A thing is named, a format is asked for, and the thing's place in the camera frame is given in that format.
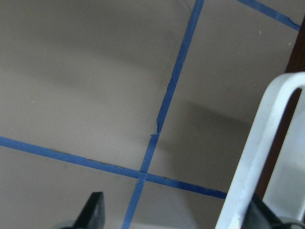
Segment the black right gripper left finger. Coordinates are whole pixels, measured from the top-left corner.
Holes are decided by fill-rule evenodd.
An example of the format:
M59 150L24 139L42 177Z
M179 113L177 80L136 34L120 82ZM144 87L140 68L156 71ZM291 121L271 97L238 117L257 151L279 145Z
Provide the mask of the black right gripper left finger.
M92 192L77 219L71 226L57 229L103 229L105 226L105 202L103 192Z

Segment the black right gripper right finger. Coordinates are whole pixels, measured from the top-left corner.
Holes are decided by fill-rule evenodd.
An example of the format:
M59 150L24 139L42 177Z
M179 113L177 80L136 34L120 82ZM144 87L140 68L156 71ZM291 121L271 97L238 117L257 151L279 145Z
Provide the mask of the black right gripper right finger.
M246 229L304 229L305 224L296 219L278 217L254 194L245 215Z

